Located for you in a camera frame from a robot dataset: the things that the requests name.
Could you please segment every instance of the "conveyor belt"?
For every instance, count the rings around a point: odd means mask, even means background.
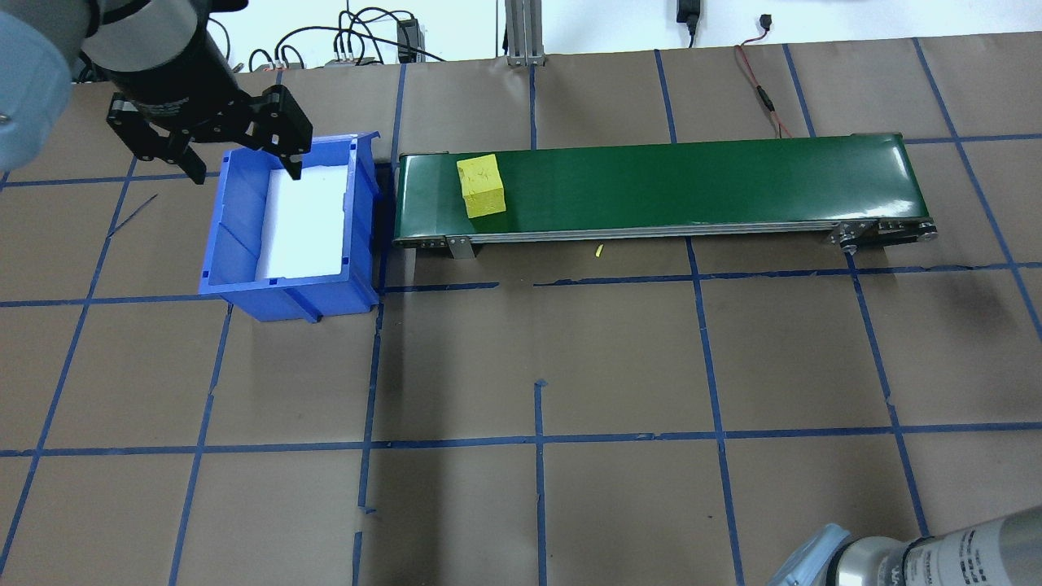
[[[481,154],[402,156],[396,244],[936,234],[899,135],[497,152],[506,212],[469,219],[455,163]]]

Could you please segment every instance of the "power adapter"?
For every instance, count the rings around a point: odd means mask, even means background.
[[[694,38],[698,28],[698,19],[702,16],[702,0],[677,0],[676,22],[687,23],[688,32]]]

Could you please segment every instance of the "white foam insert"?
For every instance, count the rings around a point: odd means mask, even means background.
[[[308,167],[300,180],[271,172],[257,280],[339,274],[347,166]]]

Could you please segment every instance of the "yellow cube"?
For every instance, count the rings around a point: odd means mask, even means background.
[[[477,218],[506,211],[503,198],[503,180],[495,154],[456,162],[463,200],[467,203],[467,217]]]

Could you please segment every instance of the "blue plastic bin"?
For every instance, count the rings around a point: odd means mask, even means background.
[[[317,138],[303,155],[308,167],[348,166],[344,193],[344,247],[340,274],[257,280],[262,231],[278,157],[240,148],[224,155],[214,203],[199,293],[220,295],[259,321],[369,312],[377,302],[369,249],[373,201],[379,197],[372,141],[378,132]]]

